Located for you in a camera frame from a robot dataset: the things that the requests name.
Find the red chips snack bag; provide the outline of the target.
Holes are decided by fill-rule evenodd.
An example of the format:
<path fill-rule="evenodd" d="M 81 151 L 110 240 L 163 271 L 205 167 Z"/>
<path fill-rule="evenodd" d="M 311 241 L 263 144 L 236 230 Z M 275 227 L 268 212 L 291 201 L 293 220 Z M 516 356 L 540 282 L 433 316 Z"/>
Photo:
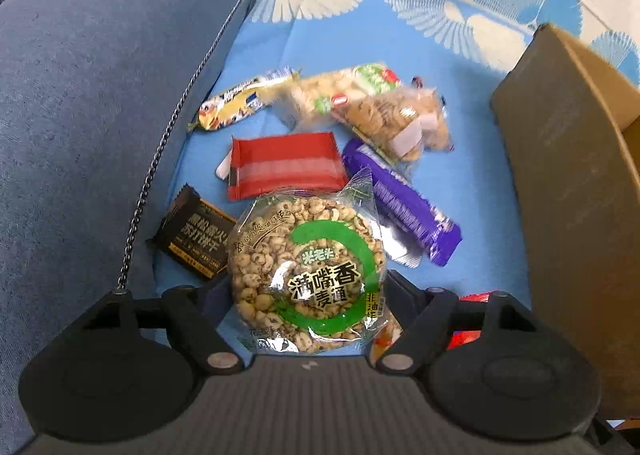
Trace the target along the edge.
<path fill-rule="evenodd" d="M 498 325 L 498 308 L 491 303 L 496 291 L 474 293 L 458 299 L 451 316 L 448 350 L 480 339 L 484 331 L 493 331 Z"/>

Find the black cracker snack pack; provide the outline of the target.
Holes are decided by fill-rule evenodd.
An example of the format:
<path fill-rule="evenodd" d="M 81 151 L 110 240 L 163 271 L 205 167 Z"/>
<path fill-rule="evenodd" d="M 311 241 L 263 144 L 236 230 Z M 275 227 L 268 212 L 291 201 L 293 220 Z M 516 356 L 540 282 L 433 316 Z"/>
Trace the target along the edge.
<path fill-rule="evenodd" d="M 227 270 L 227 244 L 235 222 L 185 184 L 149 243 L 201 279 L 213 281 Z"/>

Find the purple wafer snack pack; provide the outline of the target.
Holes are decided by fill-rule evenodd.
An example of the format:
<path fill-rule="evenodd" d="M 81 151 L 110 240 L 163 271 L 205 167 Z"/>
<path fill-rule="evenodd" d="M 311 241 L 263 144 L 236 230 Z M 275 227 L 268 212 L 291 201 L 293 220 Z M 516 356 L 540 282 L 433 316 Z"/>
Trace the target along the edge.
<path fill-rule="evenodd" d="M 462 242 L 457 223 L 427 201 L 359 139 L 353 138 L 347 142 L 342 158 L 345 169 L 352 175 L 363 168 L 371 170 L 378 211 L 407 233 L 431 263 L 445 267 Z"/>

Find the round puffed grain cake pack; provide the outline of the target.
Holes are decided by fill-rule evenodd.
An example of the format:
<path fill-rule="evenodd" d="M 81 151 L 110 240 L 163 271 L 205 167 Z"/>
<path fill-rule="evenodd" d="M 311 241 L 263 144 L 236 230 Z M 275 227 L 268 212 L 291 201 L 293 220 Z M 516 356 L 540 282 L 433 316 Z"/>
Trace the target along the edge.
<path fill-rule="evenodd" d="M 257 197 L 232 231 L 229 267 L 232 313 L 247 350 L 362 349 L 390 318 L 370 169 L 334 193 Z"/>

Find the red white striped snack pack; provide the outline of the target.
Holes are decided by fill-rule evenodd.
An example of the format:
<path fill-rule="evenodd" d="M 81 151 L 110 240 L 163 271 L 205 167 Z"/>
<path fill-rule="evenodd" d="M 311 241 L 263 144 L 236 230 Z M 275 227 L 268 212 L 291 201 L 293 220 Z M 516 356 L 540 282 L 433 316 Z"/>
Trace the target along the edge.
<path fill-rule="evenodd" d="M 348 182 L 331 132 L 234 139 L 215 175 L 231 201 L 284 189 L 337 192 Z"/>

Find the yellow blue snack bar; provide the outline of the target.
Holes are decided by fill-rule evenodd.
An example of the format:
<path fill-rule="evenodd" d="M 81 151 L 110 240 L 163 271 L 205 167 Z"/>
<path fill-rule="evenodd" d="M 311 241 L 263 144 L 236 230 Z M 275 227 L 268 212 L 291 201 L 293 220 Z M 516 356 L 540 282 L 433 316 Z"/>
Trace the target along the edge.
<path fill-rule="evenodd" d="M 264 91 L 294 82 L 299 75 L 299 71 L 285 66 L 239 82 L 227 90 L 209 93 L 188 125 L 188 131 L 218 131 L 239 123 L 268 105 Z"/>

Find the green label white puffs pack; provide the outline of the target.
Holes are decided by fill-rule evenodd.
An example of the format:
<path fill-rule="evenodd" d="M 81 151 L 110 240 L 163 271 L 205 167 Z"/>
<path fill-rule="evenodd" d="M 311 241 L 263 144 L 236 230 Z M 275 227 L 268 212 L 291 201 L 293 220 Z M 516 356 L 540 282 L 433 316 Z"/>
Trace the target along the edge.
<path fill-rule="evenodd" d="M 401 85 L 385 63 L 372 62 L 298 78 L 278 90 L 277 100 L 294 128 L 310 128 L 331 120 L 336 110 Z"/>

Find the clear bag brown biscuits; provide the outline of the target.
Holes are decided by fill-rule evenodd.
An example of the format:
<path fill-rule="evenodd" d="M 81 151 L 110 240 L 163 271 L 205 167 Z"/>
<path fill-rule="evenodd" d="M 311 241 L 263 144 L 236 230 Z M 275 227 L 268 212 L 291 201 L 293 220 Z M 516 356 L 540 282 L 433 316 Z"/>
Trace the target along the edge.
<path fill-rule="evenodd" d="M 452 150 L 445 100 L 420 82 L 347 102 L 333 116 L 393 166 Z"/>

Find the brown cardboard box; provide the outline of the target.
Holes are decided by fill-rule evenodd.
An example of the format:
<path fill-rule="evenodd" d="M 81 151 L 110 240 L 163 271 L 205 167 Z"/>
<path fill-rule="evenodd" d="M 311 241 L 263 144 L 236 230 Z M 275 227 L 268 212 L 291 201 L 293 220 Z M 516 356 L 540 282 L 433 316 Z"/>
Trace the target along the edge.
<path fill-rule="evenodd" d="M 601 409 L 639 412 L 639 91 L 551 24 L 492 93 L 535 313 L 588 357 Z"/>

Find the blue white fan pattern cloth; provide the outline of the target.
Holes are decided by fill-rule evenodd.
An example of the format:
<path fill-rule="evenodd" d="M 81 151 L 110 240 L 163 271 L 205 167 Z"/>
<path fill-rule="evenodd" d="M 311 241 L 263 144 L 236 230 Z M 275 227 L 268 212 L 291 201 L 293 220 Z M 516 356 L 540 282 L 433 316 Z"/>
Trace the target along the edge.
<path fill-rule="evenodd" d="M 518 204 L 489 99 L 544 23 L 638 80 L 639 0 L 257 0 L 212 89 L 283 66 L 315 75 L 369 62 L 437 88 L 454 147 L 424 154 L 411 180 L 463 239 L 445 267 L 423 261 L 405 275 L 528 302 Z"/>

